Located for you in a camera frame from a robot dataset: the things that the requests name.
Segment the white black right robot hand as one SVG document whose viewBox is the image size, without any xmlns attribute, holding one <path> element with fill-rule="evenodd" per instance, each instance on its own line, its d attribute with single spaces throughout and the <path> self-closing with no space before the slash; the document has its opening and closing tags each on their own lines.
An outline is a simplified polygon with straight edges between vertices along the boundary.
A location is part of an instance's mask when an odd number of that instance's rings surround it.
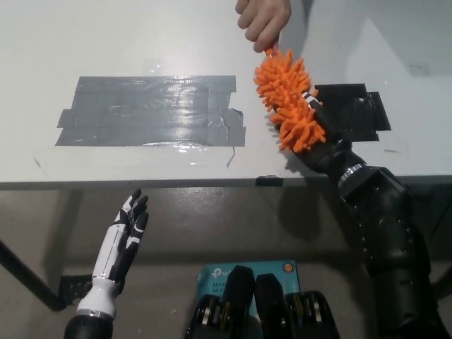
<svg viewBox="0 0 452 339">
<path fill-rule="evenodd" d="M 324 142 L 317 141 L 309 150 L 296 153 L 297 157 L 311 170 L 326 174 L 333 181 L 338 182 L 350 168 L 362 168 L 367 164 L 352 150 L 352 143 L 326 114 L 321 103 L 310 93 L 304 92 L 302 97 L 309 108 L 315 110 L 314 121 L 325 131 Z"/>
</svg>

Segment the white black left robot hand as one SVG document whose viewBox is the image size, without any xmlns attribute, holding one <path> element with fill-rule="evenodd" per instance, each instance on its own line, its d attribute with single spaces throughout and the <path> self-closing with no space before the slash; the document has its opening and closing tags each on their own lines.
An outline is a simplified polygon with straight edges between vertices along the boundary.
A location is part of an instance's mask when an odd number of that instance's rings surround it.
<svg viewBox="0 0 452 339">
<path fill-rule="evenodd" d="M 148 197 L 134 191 L 107 229 L 92 273 L 92 287 L 77 307 L 77 315 L 114 320 L 115 299 L 124 288 L 148 223 Z"/>
</svg>

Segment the person's bare hand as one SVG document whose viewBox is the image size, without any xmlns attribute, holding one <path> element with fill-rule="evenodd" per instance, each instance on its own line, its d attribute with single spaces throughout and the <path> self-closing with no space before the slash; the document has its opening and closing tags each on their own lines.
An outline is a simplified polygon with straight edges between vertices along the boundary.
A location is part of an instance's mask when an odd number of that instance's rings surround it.
<svg viewBox="0 0 452 339">
<path fill-rule="evenodd" d="M 287 25 L 292 7 L 288 0 L 239 0 L 235 11 L 237 25 L 245 38 L 252 42 L 254 51 L 261 53 L 274 48 L 282 29 Z"/>
</svg>

